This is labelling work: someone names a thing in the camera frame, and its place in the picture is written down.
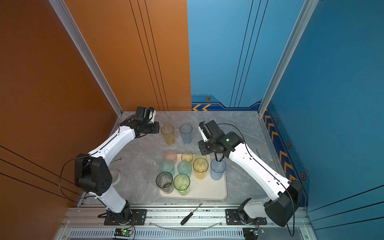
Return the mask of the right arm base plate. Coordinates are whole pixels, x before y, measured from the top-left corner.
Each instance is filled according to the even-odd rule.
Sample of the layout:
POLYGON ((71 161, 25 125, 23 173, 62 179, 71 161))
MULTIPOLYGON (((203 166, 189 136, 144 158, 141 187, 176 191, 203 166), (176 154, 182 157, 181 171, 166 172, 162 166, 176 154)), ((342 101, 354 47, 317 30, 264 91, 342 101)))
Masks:
POLYGON ((257 225, 257 226, 266 226, 266 218, 256 218, 249 221, 243 221, 240 218, 239 211, 237 209, 226 209, 226 223, 227 225, 257 225))

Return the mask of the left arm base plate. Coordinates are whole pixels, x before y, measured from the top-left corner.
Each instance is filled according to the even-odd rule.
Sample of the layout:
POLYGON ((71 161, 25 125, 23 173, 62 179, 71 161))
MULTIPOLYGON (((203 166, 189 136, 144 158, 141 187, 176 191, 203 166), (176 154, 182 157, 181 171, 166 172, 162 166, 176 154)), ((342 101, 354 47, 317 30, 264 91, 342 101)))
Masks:
POLYGON ((147 217, 147 209, 133 209, 131 210, 130 219, 128 220, 118 220, 113 217, 110 213, 107 213, 107 216, 104 221, 105 226, 143 226, 147 217))

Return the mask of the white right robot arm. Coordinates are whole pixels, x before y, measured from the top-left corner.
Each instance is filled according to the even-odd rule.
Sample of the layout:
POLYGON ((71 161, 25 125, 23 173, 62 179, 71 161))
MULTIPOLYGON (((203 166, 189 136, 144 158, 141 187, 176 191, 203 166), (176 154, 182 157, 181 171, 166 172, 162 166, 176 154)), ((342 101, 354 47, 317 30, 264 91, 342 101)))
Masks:
POLYGON ((239 218, 244 224, 252 224, 256 218, 268 217, 273 223, 285 227, 303 198, 303 186, 297 180, 288 180, 278 174, 255 153, 237 134, 215 131, 213 134, 199 130, 202 140, 199 149, 203 155, 222 154, 242 167, 265 191, 267 198, 243 201, 238 208, 239 218))

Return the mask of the dark smoky tall glass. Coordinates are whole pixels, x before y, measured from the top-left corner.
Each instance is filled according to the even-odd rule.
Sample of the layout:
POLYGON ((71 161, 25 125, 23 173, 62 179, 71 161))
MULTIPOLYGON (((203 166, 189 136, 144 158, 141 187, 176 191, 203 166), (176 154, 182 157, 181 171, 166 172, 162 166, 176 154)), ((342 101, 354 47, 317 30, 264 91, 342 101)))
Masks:
POLYGON ((165 194, 170 194, 174 190, 173 176, 169 172, 161 172, 156 177, 156 185, 165 194))

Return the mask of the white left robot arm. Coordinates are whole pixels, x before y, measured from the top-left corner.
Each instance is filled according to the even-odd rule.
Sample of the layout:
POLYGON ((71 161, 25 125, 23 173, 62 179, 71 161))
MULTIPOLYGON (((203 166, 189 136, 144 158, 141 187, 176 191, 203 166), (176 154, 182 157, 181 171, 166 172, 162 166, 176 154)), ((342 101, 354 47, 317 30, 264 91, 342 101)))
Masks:
POLYGON ((131 219, 130 204, 116 191, 109 165, 129 142, 142 134, 159 133, 155 113, 148 117, 129 117, 114 134, 88 154, 75 158, 75 185, 96 197, 107 209, 106 219, 124 225, 131 219))

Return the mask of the teal tall glass front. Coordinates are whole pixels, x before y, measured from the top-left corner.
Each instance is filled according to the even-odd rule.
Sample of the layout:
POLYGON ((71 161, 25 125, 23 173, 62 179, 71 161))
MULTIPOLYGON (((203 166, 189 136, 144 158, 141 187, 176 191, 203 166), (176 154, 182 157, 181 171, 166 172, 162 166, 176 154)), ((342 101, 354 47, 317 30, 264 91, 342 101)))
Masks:
POLYGON ((165 159, 160 164, 161 172, 168 172, 173 177, 175 176, 175 163, 172 160, 165 159))

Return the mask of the green tall glass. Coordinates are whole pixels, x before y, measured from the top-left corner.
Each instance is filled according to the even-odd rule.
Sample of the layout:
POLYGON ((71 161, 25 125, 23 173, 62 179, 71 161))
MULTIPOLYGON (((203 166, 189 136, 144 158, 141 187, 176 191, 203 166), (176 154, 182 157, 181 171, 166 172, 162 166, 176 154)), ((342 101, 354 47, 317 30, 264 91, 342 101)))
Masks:
POLYGON ((191 184, 190 177, 186 174, 178 174, 174 178, 174 188, 182 195, 185 196, 189 192, 191 184))

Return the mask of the yellow short glass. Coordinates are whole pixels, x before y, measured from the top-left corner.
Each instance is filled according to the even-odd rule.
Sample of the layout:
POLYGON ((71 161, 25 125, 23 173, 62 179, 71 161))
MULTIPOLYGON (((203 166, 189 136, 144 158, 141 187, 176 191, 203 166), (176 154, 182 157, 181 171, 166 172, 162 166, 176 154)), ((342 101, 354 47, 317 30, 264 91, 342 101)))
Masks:
POLYGON ((184 152, 181 155, 181 160, 182 161, 192 162, 194 160, 194 155, 191 152, 184 152))

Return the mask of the teal tall glass back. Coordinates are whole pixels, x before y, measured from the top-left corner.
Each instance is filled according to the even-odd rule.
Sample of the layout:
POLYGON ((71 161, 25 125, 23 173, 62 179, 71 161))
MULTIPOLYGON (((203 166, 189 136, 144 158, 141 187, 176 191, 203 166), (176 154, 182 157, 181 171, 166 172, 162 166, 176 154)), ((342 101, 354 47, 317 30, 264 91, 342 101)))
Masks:
POLYGON ((180 161, 177 166, 179 174, 185 174, 189 178, 192 175, 192 164, 189 161, 180 161))

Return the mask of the teal tall glass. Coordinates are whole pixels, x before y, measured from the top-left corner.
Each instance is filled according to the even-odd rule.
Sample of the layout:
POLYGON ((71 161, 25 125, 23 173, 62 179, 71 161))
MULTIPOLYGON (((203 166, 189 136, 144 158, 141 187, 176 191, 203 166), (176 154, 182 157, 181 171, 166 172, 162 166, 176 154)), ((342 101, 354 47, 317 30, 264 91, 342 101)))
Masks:
POLYGON ((160 164, 161 172, 168 172, 173 177, 175 176, 175 163, 172 160, 165 159, 160 164))
POLYGON ((192 164, 189 161, 180 161, 177 166, 179 174, 185 174, 189 178, 192 175, 192 164))

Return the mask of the blue tall glass back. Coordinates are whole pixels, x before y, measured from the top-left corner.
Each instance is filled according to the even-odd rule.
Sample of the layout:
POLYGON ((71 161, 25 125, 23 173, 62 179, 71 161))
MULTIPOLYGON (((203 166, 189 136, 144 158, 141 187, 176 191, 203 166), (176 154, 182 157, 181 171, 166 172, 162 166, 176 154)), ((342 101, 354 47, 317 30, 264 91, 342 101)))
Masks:
POLYGON ((227 165, 224 160, 219 162, 216 159, 213 159, 211 161, 211 178, 214 181, 220 180, 224 175, 226 168, 227 168, 227 165))

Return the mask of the pink short glass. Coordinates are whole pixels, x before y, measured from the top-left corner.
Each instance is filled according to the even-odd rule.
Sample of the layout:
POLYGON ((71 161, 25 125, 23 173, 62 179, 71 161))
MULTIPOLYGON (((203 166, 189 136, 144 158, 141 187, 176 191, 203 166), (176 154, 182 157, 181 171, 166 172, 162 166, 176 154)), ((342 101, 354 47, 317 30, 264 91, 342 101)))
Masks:
POLYGON ((178 154, 174 150, 169 150, 165 153, 165 160, 171 160, 174 164, 177 162, 178 154))

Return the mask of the amber tall glass back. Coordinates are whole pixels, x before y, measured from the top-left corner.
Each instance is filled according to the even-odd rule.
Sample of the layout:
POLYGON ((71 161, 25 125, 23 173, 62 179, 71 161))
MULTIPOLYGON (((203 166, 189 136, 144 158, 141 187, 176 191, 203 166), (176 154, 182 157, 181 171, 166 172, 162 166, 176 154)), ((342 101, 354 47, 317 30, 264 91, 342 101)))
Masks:
POLYGON ((164 137, 164 140, 169 146, 172 146, 175 143, 174 131, 175 128, 172 125, 164 125, 161 128, 161 133, 164 137))

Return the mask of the yellow tall glass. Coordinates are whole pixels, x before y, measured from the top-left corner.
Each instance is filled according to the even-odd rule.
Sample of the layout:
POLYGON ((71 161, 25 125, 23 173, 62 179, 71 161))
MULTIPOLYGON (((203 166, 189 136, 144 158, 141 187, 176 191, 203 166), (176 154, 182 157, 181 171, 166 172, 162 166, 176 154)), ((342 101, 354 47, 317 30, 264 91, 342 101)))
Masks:
POLYGON ((206 177, 208 168, 209 168, 209 163, 204 158, 198 158, 193 162, 195 177, 199 180, 202 180, 206 177))

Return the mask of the green short glass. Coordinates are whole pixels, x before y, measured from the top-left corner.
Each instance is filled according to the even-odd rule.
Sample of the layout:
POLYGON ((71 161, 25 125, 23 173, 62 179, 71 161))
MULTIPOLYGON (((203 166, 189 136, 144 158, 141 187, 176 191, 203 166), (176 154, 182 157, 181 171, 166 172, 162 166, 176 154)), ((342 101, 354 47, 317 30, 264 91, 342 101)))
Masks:
POLYGON ((195 154, 195 159, 205 159, 207 160, 207 155, 203 155, 202 153, 198 152, 195 154))

